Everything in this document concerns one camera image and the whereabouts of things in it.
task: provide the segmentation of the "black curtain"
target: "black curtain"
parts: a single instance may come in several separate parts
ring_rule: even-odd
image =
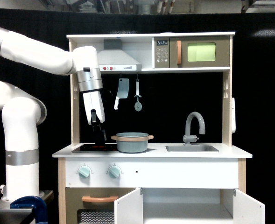
[[[247,160],[247,193],[266,204],[266,222],[275,223],[275,14],[113,15],[0,9],[0,27],[69,50],[66,35],[188,33],[235,31],[233,97],[237,130],[233,144],[253,154]],[[138,131],[152,142],[181,142],[192,111],[206,123],[201,142],[221,142],[221,73],[141,74],[142,111],[134,104],[136,75],[128,99],[113,109],[119,75],[103,75],[107,136]],[[0,81],[40,99],[48,116],[38,126],[40,189],[51,189],[49,223],[58,223],[57,159],[52,154],[71,143],[70,78],[39,71],[0,57]],[[193,122],[191,132],[198,133]],[[81,104],[81,141],[92,141]],[[0,112],[0,184],[5,183],[5,146]]]

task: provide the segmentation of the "ceiling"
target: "ceiling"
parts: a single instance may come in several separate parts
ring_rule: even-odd
[[[110,14],[275,12],[273,0],[0,0],[0,8]]]

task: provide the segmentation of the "sink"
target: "sink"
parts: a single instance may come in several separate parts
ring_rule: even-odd
[[[189,145],[189,146],[166,146],[168,152],[219,152],[213,146],[205,146],[205,145]]]

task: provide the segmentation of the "gray pot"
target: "gray pot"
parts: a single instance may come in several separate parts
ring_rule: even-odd
[[[111,136],[111,139],[117,140],[117,148],[124,153],[140,153],[148,148],[148,140],[154,138],[153,135],[140,132],[118,133]]]

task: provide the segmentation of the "gray faucet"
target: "gray faucet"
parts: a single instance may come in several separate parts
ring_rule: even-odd
[[[190,135],[190,125],[194,117],[196,117],[199,122],[199,133],[200,134],[206,133],[205,126],[204,126],[204,119],[202,115],[200,115],[200,113],[198,112],[192,112],[191,114],[189,114],[186,120],[185,135],[183,136],[183,141],[185,142],[184,144],[185,146],[190,145],[190,142],[196,142],[198,140],[198,137],[196,135]]]

